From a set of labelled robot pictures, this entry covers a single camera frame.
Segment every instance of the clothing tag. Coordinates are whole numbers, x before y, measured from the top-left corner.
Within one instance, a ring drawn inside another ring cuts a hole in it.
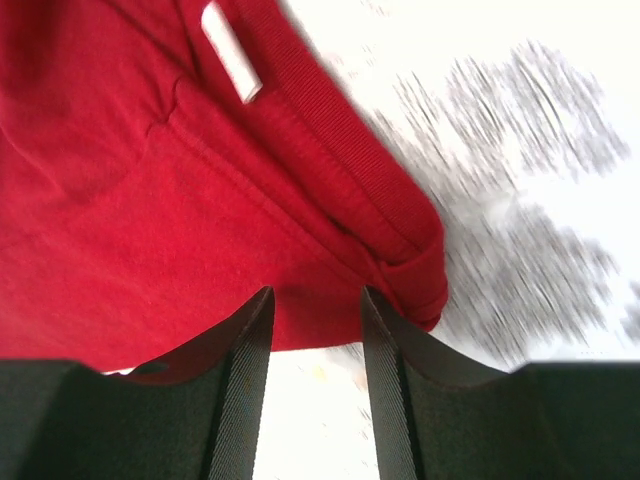
[[[253,70],[222,10],[215,2],[205,7],[201,24],[209,43],[231,78],[240,100],[243,103],[249,103],[262,88],[262,82]]]

